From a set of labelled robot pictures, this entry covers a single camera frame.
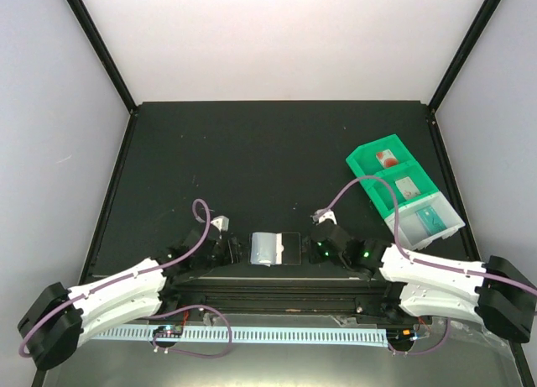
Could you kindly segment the black leather card holder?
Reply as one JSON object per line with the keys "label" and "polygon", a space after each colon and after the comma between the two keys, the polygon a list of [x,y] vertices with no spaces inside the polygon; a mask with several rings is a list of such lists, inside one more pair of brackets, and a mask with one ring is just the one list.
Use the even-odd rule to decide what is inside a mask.
{"label": "black leather card holder", "polygon": [[251,234],[249,263],[252,265],[278,266],[301,264],[301,236],[298,233]]}

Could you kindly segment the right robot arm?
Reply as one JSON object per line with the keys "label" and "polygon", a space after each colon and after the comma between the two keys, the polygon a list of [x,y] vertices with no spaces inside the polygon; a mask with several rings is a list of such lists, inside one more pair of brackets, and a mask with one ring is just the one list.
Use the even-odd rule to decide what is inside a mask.
{"label": "right robot arm", "polygon": [[442,316],[483,325],[496,336],[528,343],[536,314],[536,287],[510,261],[443,259],[395,243],[358,239],[331,219],[310,232],[315,258],[329,260],[360,280],[389,283],[383,316]]}

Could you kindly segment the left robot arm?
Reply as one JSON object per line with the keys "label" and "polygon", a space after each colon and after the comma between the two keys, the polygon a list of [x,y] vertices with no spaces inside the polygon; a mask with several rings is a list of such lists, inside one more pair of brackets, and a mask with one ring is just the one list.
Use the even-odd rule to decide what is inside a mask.
{"label": "left robot arm", "polygon": [[125,322],[174,317],[180,309],[180,284],[238,261],[236,241],[210,226],[192,230],[179,244],[117,274],[67,288],[45,287],[17,325],[18,353],[49,370],[68,359],[98,333]]}

